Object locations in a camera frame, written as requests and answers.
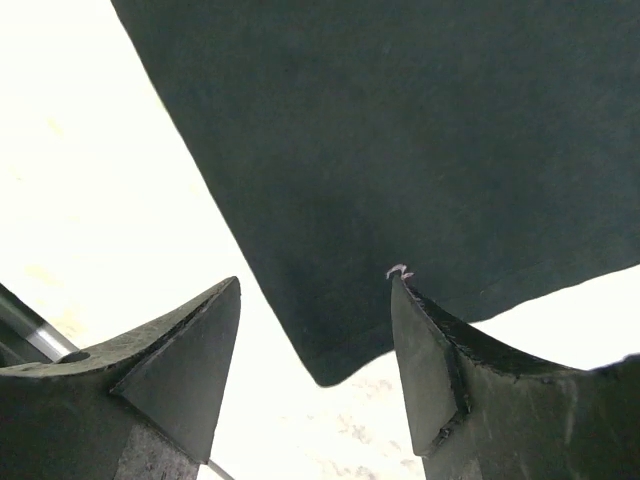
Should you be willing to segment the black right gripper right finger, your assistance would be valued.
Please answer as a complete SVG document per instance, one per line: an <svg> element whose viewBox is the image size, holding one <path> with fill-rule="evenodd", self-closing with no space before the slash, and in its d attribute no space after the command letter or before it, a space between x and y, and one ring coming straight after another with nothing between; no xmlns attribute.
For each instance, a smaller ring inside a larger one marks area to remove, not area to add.
<svg viewBox="0 0 640 480"><path fill-rule="evenodd" d="M517 350L391 278L412 448L429 479L635 479L639 359L593 370Z"/></svg>

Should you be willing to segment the black t-shirt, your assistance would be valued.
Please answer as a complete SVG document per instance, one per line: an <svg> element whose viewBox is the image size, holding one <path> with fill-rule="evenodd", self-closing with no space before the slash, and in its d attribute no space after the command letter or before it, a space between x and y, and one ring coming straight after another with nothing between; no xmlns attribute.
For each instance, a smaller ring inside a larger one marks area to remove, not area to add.
<svg viewBox="0 0 640 480"><path fill-rule="evenodd" d="M118 1L314 381L639 262L635 1Z"/></svg>

